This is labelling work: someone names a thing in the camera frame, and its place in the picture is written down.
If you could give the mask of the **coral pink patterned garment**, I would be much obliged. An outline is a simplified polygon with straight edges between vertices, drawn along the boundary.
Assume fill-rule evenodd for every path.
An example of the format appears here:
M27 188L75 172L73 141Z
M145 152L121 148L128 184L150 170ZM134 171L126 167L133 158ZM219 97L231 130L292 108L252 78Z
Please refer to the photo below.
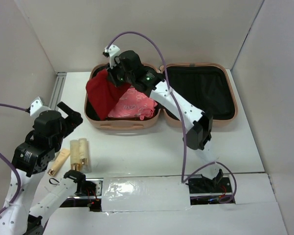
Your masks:
M135 88L129 88L119 99L115 107L109 112L110 118L152 118L157 102L138 92Z

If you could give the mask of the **dark red garment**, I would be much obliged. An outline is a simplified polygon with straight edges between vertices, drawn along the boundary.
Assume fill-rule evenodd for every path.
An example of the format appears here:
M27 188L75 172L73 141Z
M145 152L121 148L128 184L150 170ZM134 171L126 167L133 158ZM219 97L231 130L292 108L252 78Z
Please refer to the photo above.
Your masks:
M92 107L92 114L90 116L93 120L105 120L119 99L131 87L129 83L116 87L108 80L108 77L108 71L103 69L86 84L88 101Z

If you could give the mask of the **gold cosmetic bottles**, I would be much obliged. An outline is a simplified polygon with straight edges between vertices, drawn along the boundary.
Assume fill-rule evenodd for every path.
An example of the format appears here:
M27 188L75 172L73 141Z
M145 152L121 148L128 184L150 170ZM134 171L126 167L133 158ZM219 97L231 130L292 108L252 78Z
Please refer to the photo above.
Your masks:
M90 172L90 163L89 163L89 142L86 138L79 139L79 157L81 164L81 172L89 173Z

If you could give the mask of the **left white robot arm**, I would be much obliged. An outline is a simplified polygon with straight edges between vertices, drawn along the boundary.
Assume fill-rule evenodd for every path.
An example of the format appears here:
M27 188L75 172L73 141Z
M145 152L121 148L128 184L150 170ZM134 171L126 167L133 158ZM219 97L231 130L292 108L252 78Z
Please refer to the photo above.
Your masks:
M32 204L48 163L61 149L64 138L83 122L81 114L65 103L59 102L57 107L66 113L66 118L36 98L26 109L35 119L33 129L16 147L12 161L0 153L11 168L9 190L0 210L0 235L43 234L49 218L65 200L73 194L82 195L87 189L85 174L69 170L51 192Z

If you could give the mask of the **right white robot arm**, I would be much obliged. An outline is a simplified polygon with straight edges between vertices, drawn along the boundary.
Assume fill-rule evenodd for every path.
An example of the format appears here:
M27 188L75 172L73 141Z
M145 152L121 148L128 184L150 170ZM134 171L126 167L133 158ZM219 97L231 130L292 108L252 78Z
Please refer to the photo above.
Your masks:
M203 175L204 188L216 191L221 185L222 170L210 153L212 114L188 102L169 84L168 74L147 69L137 53L132 50L121 52L114 44L105 47L103 55L109 59L108 80L117 88L131 85L137 91L161 104L179 118L183 133L182 182L189 180L185 175L187 150L199 151L207 174Z

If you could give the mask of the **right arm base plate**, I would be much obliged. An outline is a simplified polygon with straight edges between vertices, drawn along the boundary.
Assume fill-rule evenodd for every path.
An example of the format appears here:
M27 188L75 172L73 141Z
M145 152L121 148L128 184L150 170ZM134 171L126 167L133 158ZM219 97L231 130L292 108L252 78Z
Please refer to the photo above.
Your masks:
M210 185L202 177L191 178L186 183L190 194L190 205L216 205L235 203L235 184L229 177L223 177L216 185Z

